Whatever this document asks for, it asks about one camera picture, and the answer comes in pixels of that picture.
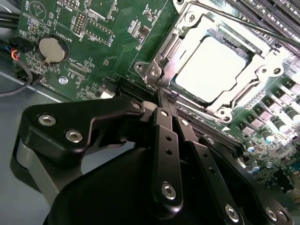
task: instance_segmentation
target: mounting hole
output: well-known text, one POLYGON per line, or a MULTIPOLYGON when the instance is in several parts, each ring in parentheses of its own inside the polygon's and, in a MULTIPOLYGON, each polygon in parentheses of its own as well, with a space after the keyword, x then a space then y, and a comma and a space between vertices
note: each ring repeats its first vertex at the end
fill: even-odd
POLYGON ((273 71, 273 73, 274 74, 280 74, 280 72, 281 72, 281 69, 280 68, 276 68, 276 69, 274 69, 274 71, 273 71))
POLYGON ((216 171, 215 171, 212 167, 210 167, 210 172, 211 172, 212 174, 216 174, 216 171))
POLYGON ((184 3, 184 0, 177 0, 178 5, 182 5, 184 3))
POLYGON ((171 140, 172 140, 172 138, 169 137, 169 136, 166 136, 165 138, 166 138, 168 141, 171 141, 171 140))
POLYGON ((224 120, 225 122, 229 122, 229 121, 230 121, 230 117, 226 116, 223 120, 224 120))
POLYGON ((166 149, 165 151, 166 151, 166 153, 167 153, 169 156, 173 155, 173 152, 172 152, 171 150, 166 149))
POLYGON ((166 111, 164 111, 164 110, 162 110, 162 111, 160 111, 161 112, 161 114, 163 114, 164 116, 168 116, 169 114, 166 112, 166 111))

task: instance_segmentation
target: screw hole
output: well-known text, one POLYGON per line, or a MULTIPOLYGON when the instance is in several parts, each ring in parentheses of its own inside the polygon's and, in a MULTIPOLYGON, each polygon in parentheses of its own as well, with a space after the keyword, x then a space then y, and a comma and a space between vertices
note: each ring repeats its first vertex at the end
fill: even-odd
POLYGON ((165 138, 166 138, 168 141, 171 141, 171 140, 172 140, 172 138, 169 137, 169 136, 166 136, 165 138))
POLYGON ((211 168, 211 167, 210 167, 210 172, 211 172, 212 174, 216 174, 216 171, 215 171, 213 168, 211 168))
POLYGON ((273 71, 273 73, 274 74, 279 74, 281 72, 281 69, 280 68, 276 68, 276 69, 274 69, 274 71, 273 71))
POLYGON ((170 155, 170 156, 173 155, 173 152, 172 152, 171 150, 169 150, 169 149, 166 150, 166 153, 167 153, 168 155, 170 155))

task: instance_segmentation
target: motherboard screw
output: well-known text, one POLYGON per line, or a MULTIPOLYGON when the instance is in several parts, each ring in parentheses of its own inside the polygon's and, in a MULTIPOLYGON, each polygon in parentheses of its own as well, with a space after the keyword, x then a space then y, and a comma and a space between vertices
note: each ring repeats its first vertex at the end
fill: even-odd
POLYGON ((60 84, 65 85, 65 84, 67 84, 69 82, 69 80, 65 76, 60 76, 59 79, 58 79, 58 82, 60 84))

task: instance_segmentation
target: metal arm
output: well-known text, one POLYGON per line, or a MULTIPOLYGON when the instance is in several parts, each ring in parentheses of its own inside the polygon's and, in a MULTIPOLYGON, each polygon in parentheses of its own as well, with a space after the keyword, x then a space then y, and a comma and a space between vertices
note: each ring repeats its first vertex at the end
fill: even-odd
POLYGON ((222 145, 198 142, 162 92, 154 111, 131 98, 30 107, 11 165, 52 206, 48 225, 293 224, 222 145), (135 148, 81 174, 91 147, 126 141, 135 148))

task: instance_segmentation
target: capacitor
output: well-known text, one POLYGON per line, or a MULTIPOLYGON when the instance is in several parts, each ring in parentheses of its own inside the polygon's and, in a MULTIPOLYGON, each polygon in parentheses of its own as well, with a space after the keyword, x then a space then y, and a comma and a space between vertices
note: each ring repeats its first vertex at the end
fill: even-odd
POLYGON ((293 120, 294 123, 300 122, 300 114, 296 110, 292 109, 286 114, 293 120))
POLYGON ((254 172, 254 173, 257 173, 257 172, 260 171, 260 168, 259 168, 259 166, 258 166, 258 164, 257 164, 257 161, 251 162, 251 163, 249 164, 249 166, 250 166, 251 171, 254 172))
POLYGON ((261 135, 263 136, 263 138, 266 140, 267 143, 272 143, 275 141, 275 137, 268 130, 262 131, 261 135))
POLYGON ((272 187, 270 181, 266 181, 266 182, 264 183, 264 186, 266 187, 266 189, 270 189, 270 188, 272 187))
POLYGON ((249 152, 254 152, 255 149, 254 149, 254 147, 253 147, 251 141, 245 142, 245 146, 246 146, 246 149, 247 149, 249 152))
POLYGON ((270 183, 271 183, 271 185, 274 187, 274 186, 277 186, 277 181, 276 181, 276 179, 275 178, 271 178, 270 179, 270 183))
POLYGON ((266 163, 266 168, 271 169, 273 167, 273 164, 271 162, 266 163))
POLYGON ((285 133, 286 131, 289 130, 289 126, 286 125, 282 120, 277 120, 274 122, 274 125, 277 127, 277 129, 282 132, 285 133))

